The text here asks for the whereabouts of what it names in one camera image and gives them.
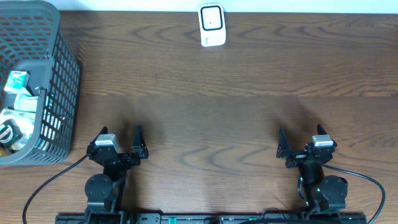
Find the cream snack bag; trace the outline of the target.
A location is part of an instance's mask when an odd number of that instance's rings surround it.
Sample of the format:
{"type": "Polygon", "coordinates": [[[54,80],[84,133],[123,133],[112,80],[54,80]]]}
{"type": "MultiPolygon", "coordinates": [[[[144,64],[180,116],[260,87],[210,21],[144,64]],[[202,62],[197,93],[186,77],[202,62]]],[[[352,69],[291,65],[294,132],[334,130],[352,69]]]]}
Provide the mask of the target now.
{"type": "Polygon", "coordinates": [[[21,150],[31,139],[34,131],[35,113],[4,108],[1,111],[1,123],[13,119],[22,133],[22,137],[9,148],[14,151],[21,150]]]}

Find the mint green wipes pack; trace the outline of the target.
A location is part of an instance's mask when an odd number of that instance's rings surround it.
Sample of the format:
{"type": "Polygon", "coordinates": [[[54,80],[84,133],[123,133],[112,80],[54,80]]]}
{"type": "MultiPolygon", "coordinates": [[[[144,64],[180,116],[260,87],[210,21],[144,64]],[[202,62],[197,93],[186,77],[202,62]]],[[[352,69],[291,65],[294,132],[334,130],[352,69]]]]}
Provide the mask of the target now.
{"type": "Polygon", "coordinates": [[[13,94],[11,95],[11,102],[8,108],[18,111],[35,113],[37,109],[38,100],[39,100],[38,96],[13,94]]]}

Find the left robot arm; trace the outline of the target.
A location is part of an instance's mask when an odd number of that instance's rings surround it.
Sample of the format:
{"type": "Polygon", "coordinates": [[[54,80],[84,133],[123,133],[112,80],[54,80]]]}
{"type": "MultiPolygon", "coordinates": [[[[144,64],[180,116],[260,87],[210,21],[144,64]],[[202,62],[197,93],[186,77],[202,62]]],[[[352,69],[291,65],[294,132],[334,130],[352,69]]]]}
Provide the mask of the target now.
{"type": "Polygon", "coordinates": [[[133,152],[119,151],[115,134],[103,127],[97,137],[89,143],[86,155],[89,160],[103,167],[101,174],[91,176],[85,184],[87,208],[85,223],[135,223],[136,216],[121,208],[121,201],[128,170],[149,157],[142,126],[138,126],[131,144],[133,152]]]}

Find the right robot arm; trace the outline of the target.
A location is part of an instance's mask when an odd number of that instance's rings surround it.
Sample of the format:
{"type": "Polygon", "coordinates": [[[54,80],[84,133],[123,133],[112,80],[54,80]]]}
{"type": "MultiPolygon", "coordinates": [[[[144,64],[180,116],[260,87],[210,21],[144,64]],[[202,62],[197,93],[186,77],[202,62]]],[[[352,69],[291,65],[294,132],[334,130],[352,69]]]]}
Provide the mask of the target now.
{"type": "Polygon", "coordinates": [[[276,157],[284,158],[287,168],[298,168],[297,190],[308,207],[300,214],[303,219],[337,215],[346,207],[347,180],[335,175],[326,176],[323,171],[323,166],[332,160],[336,147],[337,143],[320,124],[317,125],[317,134],[302,150],[293,150],[284,130],[279,129],[276,157]]]}

